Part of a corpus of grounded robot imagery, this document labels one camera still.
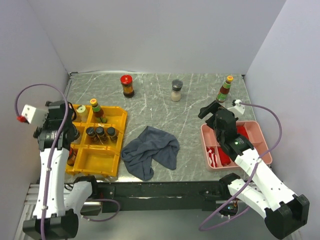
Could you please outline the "small black lid spice jar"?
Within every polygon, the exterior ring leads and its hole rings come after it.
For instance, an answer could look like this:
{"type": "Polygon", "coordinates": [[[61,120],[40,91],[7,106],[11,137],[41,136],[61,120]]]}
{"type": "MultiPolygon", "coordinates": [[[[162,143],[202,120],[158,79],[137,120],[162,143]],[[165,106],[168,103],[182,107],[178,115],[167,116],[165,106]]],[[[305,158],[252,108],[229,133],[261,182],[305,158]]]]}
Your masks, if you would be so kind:
{"type": "Polygon", "coordinates": [[[88,127],[85,132],[93,143],[99,140],[97,133],[93,127],[88,127]]]}

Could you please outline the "green lid cream bottle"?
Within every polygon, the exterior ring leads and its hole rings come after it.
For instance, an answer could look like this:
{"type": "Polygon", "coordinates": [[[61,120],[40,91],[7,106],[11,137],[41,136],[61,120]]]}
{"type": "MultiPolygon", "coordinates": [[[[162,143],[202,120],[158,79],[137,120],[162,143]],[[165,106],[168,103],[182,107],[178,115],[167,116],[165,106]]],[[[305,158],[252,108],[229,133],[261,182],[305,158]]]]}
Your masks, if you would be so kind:
{"type": "Polygon", "coordinates": [[[88,119],[89,111],[87,110],[85,105],[79,105],[76,108],[76,115],[79,122],[85,123],[88,119]]]}

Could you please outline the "yellow cap green label bottle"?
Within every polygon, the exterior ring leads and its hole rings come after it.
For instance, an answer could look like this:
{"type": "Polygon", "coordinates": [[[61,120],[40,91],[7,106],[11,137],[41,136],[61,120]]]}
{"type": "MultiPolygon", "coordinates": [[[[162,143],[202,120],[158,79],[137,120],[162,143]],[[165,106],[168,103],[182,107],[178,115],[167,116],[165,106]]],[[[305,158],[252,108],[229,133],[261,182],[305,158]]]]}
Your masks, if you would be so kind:
{"type": "Polygon", "coordinates": [[[92,108],[92,111],[93,111],[93,115],[96,119],[96,121],[98,123],[103,123],[103,124],[106,124],[107,123],[107,117],[103,111],[103,109],[101,108],[101,106],[99,105],[98,101],[96,98],[92,98],[90,100],[90,104],[91,104],[91,108],[92,108]]]}

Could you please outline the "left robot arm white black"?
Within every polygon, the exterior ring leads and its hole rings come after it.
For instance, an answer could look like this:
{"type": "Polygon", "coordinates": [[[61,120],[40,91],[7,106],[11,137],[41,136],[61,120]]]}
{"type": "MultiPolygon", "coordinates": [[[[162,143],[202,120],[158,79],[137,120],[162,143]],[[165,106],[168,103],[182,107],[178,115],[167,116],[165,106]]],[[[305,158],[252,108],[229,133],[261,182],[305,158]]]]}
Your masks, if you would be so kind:
{"type": "Polygon", "coordinates": [[[100,188],[95,177],[81,176],[64,196],[65,168],[77,135],[73,110],[61,100],[48,103],[46,109],[27,104],[21,116],[37,127],[34,138],[41,161],[37,202],[31,219],[23,222],[22,230],[34,240],[74,238],[85,201],[96,200],[100,188]]]}

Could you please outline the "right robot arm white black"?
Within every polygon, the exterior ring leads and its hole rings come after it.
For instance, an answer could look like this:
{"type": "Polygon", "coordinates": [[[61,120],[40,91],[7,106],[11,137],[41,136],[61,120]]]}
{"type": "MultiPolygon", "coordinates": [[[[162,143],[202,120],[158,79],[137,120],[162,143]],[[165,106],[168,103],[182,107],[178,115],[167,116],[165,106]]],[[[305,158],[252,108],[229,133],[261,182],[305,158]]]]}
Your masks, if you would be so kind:
{"type": "Polygon", "coordinates": [[[310,202],[303,194],[296,195],[265,164],[263,157],[271,149],[259,154],[254,145],[238,133],[236,123],[245,112],[246,103],[237,99],[232,107],[225,108],[218,101],[202,107],[198,117],[203,119],[209,113],[206,125],[214,131],[223,152],[249,176],[247,181],[235,173],[220,179],[219,193],[227,199],[199,226],[204,225],[234,199],[243,201],[263,219],[270,233],[279,240],[284,239],[307,224],[310,202]]]}

